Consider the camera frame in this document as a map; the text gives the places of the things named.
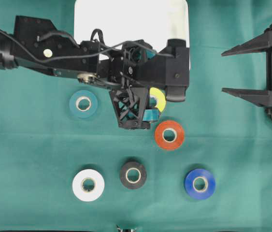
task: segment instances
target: tape roll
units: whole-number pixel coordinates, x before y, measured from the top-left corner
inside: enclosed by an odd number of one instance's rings
[[[128,178],[128,173],[132,170],[138,172],[138,178],[136,180],[130,180]],[[121,168],[120,179],[122,184],[128,189],[138,189],[145,184],[146,170],[144,166],[138,162],[128,162]]]
[[[80,108],[80,102],[82,100],[87,100],[89,102],[89,106],[82,110]],[[75,92],[69,101],[69,108],[73,115],[79,118],[87,118],[92,116],[98,107],[98,101],[96,96],[87,90],[80,90]]]
[[[195,184],[198,179],[204,181],[203,189],[196,188]],[[205,169],[195,169],[187,174],[184,187],[190,197],[197,200],[205,200],[211,197],[215,191],[215,179],[209,171]]]
[[[93,181],[94,187],[92,190],[85,189],[85,182]],[[102,175],[93,170],[85,169],[79,172],[72,181],[72,190],[75,196],[83,202],[92,202],[102,195],[105,188],[105,182]]]
[[[151,109],[151,110],[144,111],[143,121],[154,122],[154,121],[158,121],[158,119],[159,119],[159,110]]]
[[[158,88],[150,88],[150,98],[154,98],[156,100],[156,108],[163,112],[166,107],[166,98],[162,91]]]
[[[172,131],[174,133],[174,139],[172,141],[165,139],[164,135],[166,131]],[[160,123],[155,130],[155,141],[159,147],[165,150],[178,149],[184,141],[184,129],[175,121],[164,121]]]

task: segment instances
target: yellow tape roll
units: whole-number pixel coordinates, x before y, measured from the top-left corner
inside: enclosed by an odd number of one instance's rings
[[[163,112],[166,107],[166,98],[162,91],[158,88],[150,88],[150,98],[154,98],[156,100],[156,108]]]

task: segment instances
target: screw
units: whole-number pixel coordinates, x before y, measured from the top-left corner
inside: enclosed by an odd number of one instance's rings
[[[129,68],[128,68],[128,72],[129,72],[130,75],[132,75],[132,72],[133,72],[132,67],[129,67]]]
[[[43,51],[43,55],[44,55],[45,57],[47,57],[47,58],[50,58],[50,57],[53,56],[53,52],[52,52],[50,49],[45,49],[45,50]]]

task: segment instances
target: red tape roll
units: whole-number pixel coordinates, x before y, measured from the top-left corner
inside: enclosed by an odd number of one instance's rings
[[[164,132],[168,130],[174,133],[174,140],[172,141],[167,141],[164,138]],[[157,145],[161,148],[169,151],[175,150],[178,149],[184,141],[184,129],[175,121],[164,121],[157,126],[154,137]]]

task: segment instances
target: cable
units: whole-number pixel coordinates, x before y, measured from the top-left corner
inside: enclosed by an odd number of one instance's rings
[[[99,41],[101,43],[105,44],[105,41],[103,40],[103,33],[102,33],[102,30],[100,30],[100,29],[94,29],[93,30],[92,35],[91,35],[91,41],[93,41],[94,36],[96,35],[96,33],[98,34]]]
[[[41,42],[46,39],[49,39],[50,37],[52,37],[54,35],[59,35],[62,37],[66,36],[72,42],[73,45],[75,45],[77,48],[80,48],[80,46],[77,44],[76,40],[74,40],[72,35],[70,35],[69,33],[65,32],[65,31],[61,31],[61,30],[52,30],[42,36],[37,36],[37,42]]]
[[[96,57],[100,54],[104,54],[104,53],[107,53],[111,50],[114,50],[116,47],[119,47],[121,45],[124,45],[124,44],[127,44],[127,43],[131,43],[131,44],[134,44],[136,46],[139,46],[143,49],[146,49],[150,52],[152,52],[153,54],[157,55],[157,56],[163,56],[163,57],[171,57],[173,58],[174,56],[171,55],[171,54],[163,54],[163,53],[158,53],[156,52],[155,50],[149,48],[149,47],[146,47],[136,41],[124,41],[124,42],[121,42],[121,43],[118,43],[117,45],[114,45],[112,47],[109,47],[103,51],[100,51],[100,52],[97,52],[97,53],[93,53],[93,54],[89,54],[89,55],[81,55],[81,56],[60,56],[60,57],[53,57],[53,58],[47,58],[47,59],[38,59],[36,58],[25,46],[23,46],[17,39],[15,39],[13,36],[7,34],[6,32],[2,31],[0,29],[0,34],[2,34],[3,36],[7,37],[8,39],[12,40],[13,42],[15,42],[20,48],[22,48],[31,58],[33,58],[36,62],[38,63],[41,63],[41,64],[45,64],[45,63],[49,63],[51,61],[55,61],[55,60],[62,60],[62,59],[81,59],[81,58],[91,58],[91,57]]]

